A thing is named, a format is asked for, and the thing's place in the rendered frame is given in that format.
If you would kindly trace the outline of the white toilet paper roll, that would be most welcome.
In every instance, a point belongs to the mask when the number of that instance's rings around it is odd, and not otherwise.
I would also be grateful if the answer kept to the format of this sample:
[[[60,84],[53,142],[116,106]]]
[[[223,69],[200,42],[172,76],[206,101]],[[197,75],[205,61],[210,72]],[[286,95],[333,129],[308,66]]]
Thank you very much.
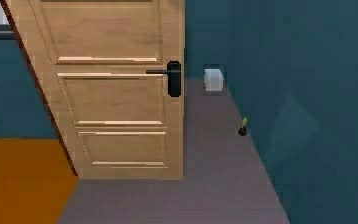
[[[224,76],[220,69],[209,68],[204,70],[204,85],[208,92],[220,92],[224,86]]]

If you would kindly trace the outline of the small black toilet brush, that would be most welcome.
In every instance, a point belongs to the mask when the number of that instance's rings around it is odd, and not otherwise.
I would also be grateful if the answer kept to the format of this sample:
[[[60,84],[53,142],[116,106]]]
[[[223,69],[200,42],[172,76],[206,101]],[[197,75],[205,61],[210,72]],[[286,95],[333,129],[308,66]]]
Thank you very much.
[[[247,135],[247,122],[248,122],[248,118],[244,117],[241,123],[241,127],[238,130],[238,134],[241,136],[246,136]]]

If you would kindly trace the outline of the light wooden room door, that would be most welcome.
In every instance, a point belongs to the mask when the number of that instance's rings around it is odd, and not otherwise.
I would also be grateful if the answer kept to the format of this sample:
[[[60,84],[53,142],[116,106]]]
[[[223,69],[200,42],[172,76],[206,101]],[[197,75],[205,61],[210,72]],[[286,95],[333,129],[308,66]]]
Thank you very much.
[[[185,0],[0,0],[81,179],[183,176]],[[165,70],[181,63],[181,96]]]

